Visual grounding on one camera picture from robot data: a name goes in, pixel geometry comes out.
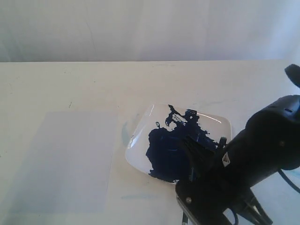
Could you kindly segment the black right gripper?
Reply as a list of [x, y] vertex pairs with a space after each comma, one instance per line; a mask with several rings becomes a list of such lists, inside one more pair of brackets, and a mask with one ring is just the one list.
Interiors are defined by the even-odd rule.
[[180, 142], [190, 166], [175, 186], [177, 201], [195, 225], [228, 225], [224, 211], [254, 225], [273, 221], [251, 187], [300, 165], [300, 97], [279, 98], [255, 113], [230, 142], [210, 149], [186, 136]]

